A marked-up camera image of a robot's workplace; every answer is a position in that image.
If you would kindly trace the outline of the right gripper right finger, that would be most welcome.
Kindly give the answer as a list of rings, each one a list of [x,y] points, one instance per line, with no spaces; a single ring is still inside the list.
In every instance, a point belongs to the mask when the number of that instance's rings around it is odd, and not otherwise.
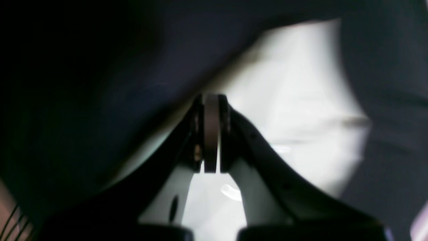
[[[380,221],[301,177],[219,95],[220,171],[237,184],[247,226],[238,241],[390,241]]]

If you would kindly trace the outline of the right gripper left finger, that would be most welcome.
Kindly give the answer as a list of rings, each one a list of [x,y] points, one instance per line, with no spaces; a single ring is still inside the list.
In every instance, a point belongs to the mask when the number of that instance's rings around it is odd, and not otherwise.
[[[194,173],[214,171],[214,95],[197,96],[182,121],[139,168],[54,215],[38,241],[192,241],[181,226]]]

